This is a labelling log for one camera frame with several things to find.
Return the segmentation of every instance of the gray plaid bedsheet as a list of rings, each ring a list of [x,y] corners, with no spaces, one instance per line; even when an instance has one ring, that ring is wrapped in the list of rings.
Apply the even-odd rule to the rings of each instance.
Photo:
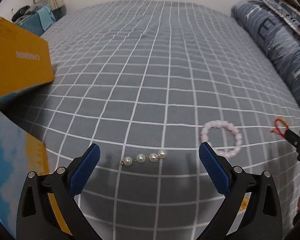
[[[51,171],[91,143],[100,146],[76,201],[104,240],[188,240],[202,232],[223,196],[199,161],[198,134],[217,119],[243,134],[232,165],[271,171],[285,232],[291,227],[300,163],[270,130],[283,116],[298,132],[300,108],[232,18],[192,3],[117,1],[65,16],[42,37],[55,81],[20,98],[7,115],[45,143]],[[234,146],[221,129],[209,138],[217,149]],[[160,162],[115,166],[161,148],[168,156]]]

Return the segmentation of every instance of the pearl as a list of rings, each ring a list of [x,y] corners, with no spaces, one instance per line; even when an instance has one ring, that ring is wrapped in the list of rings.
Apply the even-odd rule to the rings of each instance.
[[[241,133],[238,133],[238,134],[235,136],[235,139],[236,139],[237,141],[242,140],[242,135],[241,135]]]
[[[217,128],[221,128],[221,126],[222,126],[221,121],[220,120],[216,120],[216,127]]]
[[[146,160],[146,156],[144,154],[138,154],[137,155],[137,162],[138,163],[144,163]]]
[[[133,163],[133,160],[132,160],[131,157],[125,157],[123,159],[123,164],[126,165],[126,166],[130,166],[132,163]]]
[[[159,159],[163,159],[164,157],[167,156],[167,152],[165,150],[159,150],[157,155]]]
[[[208,129],[206,127],[203,127],[201,130],[202,135],[207,135],[208,134]]]
[[[228,124],[228,130],[229,130],[229,131],[232,131],[233,128],[234,128],[233,123],[229,123],[229,124]]]
[[[207,141],[208,141],[208,135],[202,135],[201,142],[207,142]]]
[[[223,128],[228,128],[229,123],[227,121],[222,121],[221,125]]]
[[[150,153],[149,155],[149,161],[152,163],[156,162],[158,160],[158,155],[156,153]]]
[[[238,133],[239,133],[239,130],[238,130],[238,128],[233,128],[233,130],[231,131],[231,133],[233,134],[233,135],[237,135]]]

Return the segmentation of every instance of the yellow box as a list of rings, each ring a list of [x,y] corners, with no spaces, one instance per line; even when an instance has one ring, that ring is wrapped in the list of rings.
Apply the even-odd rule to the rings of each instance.
[[[0,104],[53,80],[48,42],[0,17]]]

